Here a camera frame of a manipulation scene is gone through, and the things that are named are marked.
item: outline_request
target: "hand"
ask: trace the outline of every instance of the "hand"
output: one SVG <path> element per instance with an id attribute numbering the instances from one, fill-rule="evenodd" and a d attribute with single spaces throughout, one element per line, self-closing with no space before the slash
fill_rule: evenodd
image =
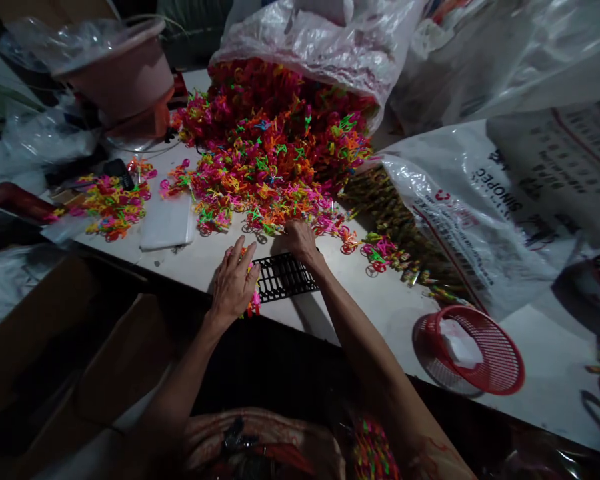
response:
<path id="1" fill-rule="evenodd" d="M 258 264 L 247 274 L 255 252 L 255 242 L 250 244 L 240 259 L 244 242 L 245 236 L 240 235 L 235 245 L 227 249 L 213 284 L 213 302 L 205 321 L 220 328 L 221 332 L 228 329 L 234 320 L 245 312 L 260 275 Z"/>
<path id="2" fill-rule="evenodd" d="M 315 247 L 315 232 L 311 226 L 299 219 L 288 220 L 285 225 L 287 248 L 307 268 L 316 268 L 324 263 L 324 257 Z"/>

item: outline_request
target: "plastic ring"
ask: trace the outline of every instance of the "plastic ring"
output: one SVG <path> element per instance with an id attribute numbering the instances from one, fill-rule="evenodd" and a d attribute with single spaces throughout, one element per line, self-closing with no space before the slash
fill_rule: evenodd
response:
<path id="1" fill-rule="evenodd" d="M 372 263 L 373 269 L 376 270 L 376 272 L 386 272 L 387 271 L 387 266 L 384 263 L 381 262 L 373 262 Z"/>
<path id="2" fill-rule="evenodd" d="M 367 272 L 367 275 L 371 278 L 376 278 L 379 275 L 378 272 L 371 265 L 367 266 L 365 271 Z"/>

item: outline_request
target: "left hand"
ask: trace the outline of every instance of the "left hand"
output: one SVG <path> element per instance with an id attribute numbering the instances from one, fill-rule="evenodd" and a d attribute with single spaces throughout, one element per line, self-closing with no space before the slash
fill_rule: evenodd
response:
<path id="1" fill-rule="evenodd" d="M 227 249 L 213 284 L 213 302 L 206 319 L 221 331 L 228 329 L 247 309 L 260 275 L 260 265 L 255 265 L 247 275 L 256 244 L 250 244 L 240 259 L 244 242 L 245 236 L 240 235 L 235 245 Z"/>

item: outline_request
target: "brown cardboard box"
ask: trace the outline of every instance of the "brown cardboard box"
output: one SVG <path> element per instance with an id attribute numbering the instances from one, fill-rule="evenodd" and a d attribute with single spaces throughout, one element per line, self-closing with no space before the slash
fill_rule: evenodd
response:
<path id="1" fill-rule="evenodd" d="M 97 18 L 115 18 L 106 0 L 0 0 L 3 23 L 35 17 L 52 29 Z"/>
<path id="2" fill-rule="evenodd" d="M 89 321 L 87 304 L 100 288 L 84 261 L 66 258 L 0 323 L 0 410 L 15 400 L 16 378 L 49 340 Z M 0 472 L 28 479 L 75 452 L 152 390 L 170 360 L 157 300 L 140 294 L 29 449 L 11 461 L 0 459 Z"/>

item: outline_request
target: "forearm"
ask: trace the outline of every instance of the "forearm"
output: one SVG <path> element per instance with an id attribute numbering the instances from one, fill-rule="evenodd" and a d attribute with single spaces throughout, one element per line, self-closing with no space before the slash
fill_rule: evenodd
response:
<path id="1" fill-rule="evenodd" d="M 376 413 L 401 468 L 411 464 L 423 437 L 441 441 L 453 449 L 380 332 L 338 282 L 322 256 L 308 268 L 320 286 L 333 327 L 354 372 L 377 404 Z"/>
<path id="2" fill-rule="evenodd" d="M 222 336 L 209 315 L 127 436 L 123 456 L 114 470 L 118 478 L 141 477 L 149 464 L 178 447 L 205 370 Z"/>

